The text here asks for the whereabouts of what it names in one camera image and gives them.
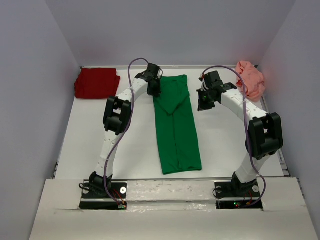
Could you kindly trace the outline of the green t shirt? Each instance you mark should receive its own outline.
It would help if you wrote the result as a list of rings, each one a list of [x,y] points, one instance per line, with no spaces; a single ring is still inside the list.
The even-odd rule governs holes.
[[[163,76],[153,98],[155,129],[164,175],[200,171],[202,160],[188,88],[188,76]]]

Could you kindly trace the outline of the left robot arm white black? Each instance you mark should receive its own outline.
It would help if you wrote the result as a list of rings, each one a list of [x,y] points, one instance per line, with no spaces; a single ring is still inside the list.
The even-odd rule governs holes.
[[[158,97],[161,94],[160,66],[149,63],[145,71],[138,73],[134,79],[128,75],[129,87],[122,93],[111,96],[106,101],[103,115],[104,139],[99,161],[89,176],[88,189],[97,196],[111,196],[113,164],[118,145],[129,129],[135,101],[144,93]]]

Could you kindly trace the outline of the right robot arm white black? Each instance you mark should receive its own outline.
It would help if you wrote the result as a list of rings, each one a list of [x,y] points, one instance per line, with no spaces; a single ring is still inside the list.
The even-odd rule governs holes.
[[[217,103],[231,110],[245,127],[247,154],[231,181],[215,185],[213,193],[218,199],[241,198],[248,193],[260,195],[257,177],[265,162],[283,147],[281,117],[268,113],[244,99],[233,83],[223,83],[217,71],[203,74],[198,93],[198,111],[213,109]]]

